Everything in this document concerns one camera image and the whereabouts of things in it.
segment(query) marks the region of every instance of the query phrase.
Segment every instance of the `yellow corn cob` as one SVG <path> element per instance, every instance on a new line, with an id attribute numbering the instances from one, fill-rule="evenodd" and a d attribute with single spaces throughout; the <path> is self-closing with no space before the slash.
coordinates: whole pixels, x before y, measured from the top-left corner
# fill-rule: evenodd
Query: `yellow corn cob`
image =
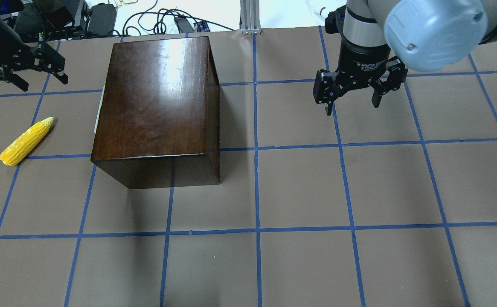
<path id="1" fill-rule="evenodd" d="M 48 117 L 28 128 L 8 148 L 2 151 L 0 160 L 5 165 L 17 165 L 44 138 L 51 124 L 53 124 L 53 117 Z"/>

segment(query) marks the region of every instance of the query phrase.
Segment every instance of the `white floor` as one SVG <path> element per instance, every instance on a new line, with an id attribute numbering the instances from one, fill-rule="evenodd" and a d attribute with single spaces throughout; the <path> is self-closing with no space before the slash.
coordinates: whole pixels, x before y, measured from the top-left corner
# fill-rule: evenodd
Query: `white floor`
<path id="1" fill-rule="evenodd" d="M 123 0 L 123 3 L 134 2 L 136 0 Z M 86 0 L 91 7 L 93 5 L 105 2 L 105 0 Z M 109 3 L 119 3 L 119 0 L 108 0 Z M 123 4 L 117 10 L 116 27 L 120 33 L 123 30 L 123 25 L 129 16 L 144 12 L 154 4 L 154 0 L 138 0 L 132 4 Z M 310 27 L 324 25 L 324 19 L 319 16 L 322 8 L 322 15 L 328 15 L 328 12 L 343 6 L 346 0 L 273 0 L 260 1 L 260 25 L 262 28 L 293 28 L 293 27 Z M 159 0 L 158 5 L 151 10 L 157 12 L 160 8 L 178 8 L 190 13 L 194 17 L 213 21 L 230 27 L 239 29 L 240 19 L 240 1 L 239 0 Z M 134 17 L 129 21 L 128 26 L 136 26 L 141 33 L 150 34 L 151 31 L 144 31 L 137 24 L 137 19 Z M 150 29 L 156 23 L 154 15 L 145 15 L 141 24 Z M 178 29 L 174 25 L 174 20 L 171 16 L 165 18 L 167 25 L 167 33 L 178 33 Z M 219 26 L 209 25 L 211 31 L 225 31 Z M 130 29 L 129 35 L 138 35 L 137 31 Z"/>

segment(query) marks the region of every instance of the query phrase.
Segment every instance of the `grid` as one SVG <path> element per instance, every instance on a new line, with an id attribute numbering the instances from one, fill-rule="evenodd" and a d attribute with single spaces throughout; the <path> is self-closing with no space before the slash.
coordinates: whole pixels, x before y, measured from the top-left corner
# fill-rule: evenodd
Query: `grid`
<path id="1" fill-rule="evenodd" d="M 328 55 L 326 53 L 326 45 L 324 43 L 324 37 L 322 29 L 319 27 L 320 33 L 320 41 L 322 43 L 322 49 L 325 59 L 325 65 L 327 70 L 329 70 L 328 63 Z M 59 42 L 57 46 L 57 50 L 59 50 L 61 43 Z M 494 118 L 497 123 L 497 112 L 494 108 L 492 99 L 490 98 L 484 82 L 482 81 L 481 75 L 483 74 L 497 74 L 496 71 L 489 72 L 479 72 L 475 66 L 474 60 L 472 56 L 469 56 L 469 60 L 474 68 L 474 72 L 445 72 L 445 73 L 435 73 L 435 74 L 410 74 L 409 78 L 422 78 L 426 76 L 444 76 L 444 75 L 475 75 L 478 79 L 478 82 L 482 88 L 482 91 L 485 95 L 486 101 L 488 102 L 489 108 L 492 110 Z M 259 146 L 258 144 L 258 85 L 260 84 L 277 84 L 277 83 L 297 83 L 297 82 L 313 82 L 312 79 L 297 79 L 297 80 L 273 80 L 273 81 L 258 81 L 257 79 L 257 52 L 256 52 L 256 36 L 253 36 L 253 81 L 252 82 L 231 82 L 221 84 L 222 86 L 235 86 L 235 85 L 252 85 L 253 86 L 253 112 L 254 112 L 254 147 L 247 148 L 223 148 L 221 151 L 229 152 L 229 151 L 251 151 L 254 152 L 254 180 L 255 180 L 255 204 L 254 208 L 256 213 L 256 224 L 255 227 L 250 229 L 216 229 L 211 231 L 172 231 L 171 230 L 171 219 L 172 219 L 172 210 L 174 204 L 174 187 L 170 188 L 169 193 L 169 207 L 168 207 L 168 215 L 167 215 L 167 224 L 166 231 L 160 232 L 125 232 L 125 233 L 86 233 L 84 232 L 84 224 L 86 220 L 88 206 L 90 204 L 90 197 L 93 189 L 93 182 L 96 175 L 96 167 L 93 166 L 92 174 L 90 176 L 90 183 L 87 188 L 87 196 L 85 200 L 85 205 L 83 208 L 82 218 L 79 224 L 78 233 L 68 233 L 68 234 L 51 234 L 51 235 L 0 235 L 0 240 L 4 239 L 45 239 L 45 238 L 76 238 L 76 247 L 73 255 L 72 265 L 70 274 L 68 277 L 67 284 L 67 294 L 64 300 L 64 306 L 67 307 L 69 305 L 70 291 L 73 284 L 73 277 L 76 270 L 77 257 L 79 253 L 80 243 L 83 238 L 87 237 L 148 237 L 148 236 L 163 236 L 165 238 L 165 246 L 164 246 L 164 257 L 163 257 L 163 272 L 161 275 L 161 289 L 160 289 L 160 305 L 164 304 L 164 296 L 165 296 L 165 287 L 166 287 L 166 272 L 167 272 L 167 264 L 168 264 L 168 253 L 169 253 L 169 239 L 171 236 L 175 235 L 221 235 L 221 234 L 231 234 L 231 233 L 255 233 L 256 234 L 256 268 L 257 268 L 257 288 L 258 288 L 258 306 L 261 307 L 262 303 L 262 247 L 260 242 L 260 234 L 261 233 L 269 233 L 269 232 L 314 232 L 314 231 L 350 231 L 352 233 L 352 247 L 354 251 L 354 260 L 356 266 L 356 276 L 358 281 L 358 288 L 360 294 L 360 301 L 363 307 L 366 306 L 365 293 L 363 288 L 363 276 L 361 272 L 361 264 L 359 260 L 359 252 L 357 246 L 356 239 L 356 231 L 359 230 L 370 230 L 370 229 L 444 229 L 447 241 L 449 244 L 449 249 L 451 252 L 451 257 L 453 259 L 453 264 L 455 266 L 455 271 L 459 283 L 459 287 L 461 289 L 461 293 L 463 296 L 463 300 L 465 302 L 465 306 L 470 306 L 469 297 L 467 295 L 467 291 L 465 289 L 465 285 L 463 282 L 461 269 L 459 267 L 459 262 L 457 260 L 457 256 L 455 253 L 455 246 L 453 246 L 453 241 L 451 239 L 450 230 L 455 227 L 482 227 L 482 226 L 497 226 L 497 221 L 488 221 L 488 222 L 448 222 L 447 217 L 445 216 L 445 210 L 442 205 L 440 192 L 438 189 L 438 185 L 436 183 L 436 179 L 433 172 L 432 163 L 427 151 L 427 144 L 447 144 L 447 143 L 456 143 L 456 142 L 497 142 L 497 138 L 486 138 L 486 139 L 444 139 L 444 140 L 425 140 L 421 126 L 418 120 L 418 116 L 416 113 L 416 109 L 414 107 L 414 103 L 410 94 L 410 88 L 407 83 L 404 84 L 406 89 L 408 101 L 410 102 L 410 108 L 413 114 L 414 122 L 416 124 L 417 132 L 419 135 L 419 140 L 416 141 L 404 141 L 404 142 L 353 142 L 353 143 L 343 143 L 341 139 L 340 129 L 338 125 L 338 116 L 336 110 L 334 108 L 334 127 L 337 138 L 336 144 L 308 144 L 308 145 L 286 145 L 286 146 Z M 102 90 L 82 90 L 82 91 L 61 91 L 61 92 L 46 92 L 46 87 L 49 82 L 50 75 L 48 74 L 44 87 L 41 93 L 22 93 L 22 94 L 5 94 L 0 95 L 0 97 L 16 97 L 16 96 L 40 96 L 38 100 L 38 104 L 34 111 L 34 116 L 32 117 L 31 124 L 34 124 L 36 121 L 36 117 L 38 115 L 38 111 L 40 109 L 40 105 L 45 95 L 68 95 L 73 93 L 99 93 Z M 418 144 L 421 145 L 422 150 L 424 152 L 424 158 L 426 160 L 426 164 L 428 167 L 428 172 L 431 177 L 432 186 L 434 189 L 434 193 L 436 196 L 436 200 L 439 206 L 439 211 L 441 213 L 442 223 L 424 223 L 424 224 L 408 224 L 408 225 L 356 225 L 354 216 L 352 213 L 352 205 L 350 199 L 349 192 L 349 181 L 348 181 L 348 173 L 346 171 L 346 163 L 344 159 L 343 149 L 349 146 L 394 146 L 394 145 L 413 145 Z M 343 184 L 346 193 L 346 203 L 348 207 L 349 214 L 349 225 L 345 226 L 327 226 L 327 227 L 274 227 L 274 228 L 262 228 L 260 227 L 260 203 L 259 203 L 259 174 L 258 174 L 258 160 L 259 160 L 259 151 L 260 150 L 283 150 L 283 149 L 297 149 L 297 148 L 338 148 L 338 155 L 340 157 L 341 171 L 343 177 Z M 86 159 L 90 157 L 90 154 L 78 154 L 78 155 L 41 155 L 41 156 L 29 156 L 27 159 Z M 22 165 L 18 165 L 15 169 L 14 177 L 11 181 L 11 185 L 9 188 L 8 196 L 5 200 L 4 208 L 1 212 L 0 216 L 0 228 L 3 222 L 4 216 L 6 214 L 6 210 L 8 209 L 8 204 L 10 202 L 11 194 L 14 191 L 15 183 L 17 180 L 17 176 Z"/>

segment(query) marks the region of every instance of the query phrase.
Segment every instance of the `dark brown box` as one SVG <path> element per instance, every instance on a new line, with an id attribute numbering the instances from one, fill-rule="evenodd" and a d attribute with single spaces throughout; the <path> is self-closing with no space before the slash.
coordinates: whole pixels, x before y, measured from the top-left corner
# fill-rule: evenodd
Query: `dark brown box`
<path id="1" fill-rule="evenodd" d="M 91 161 L 127 188 L 219 183 L 208 37 L 113 46 Z"/>

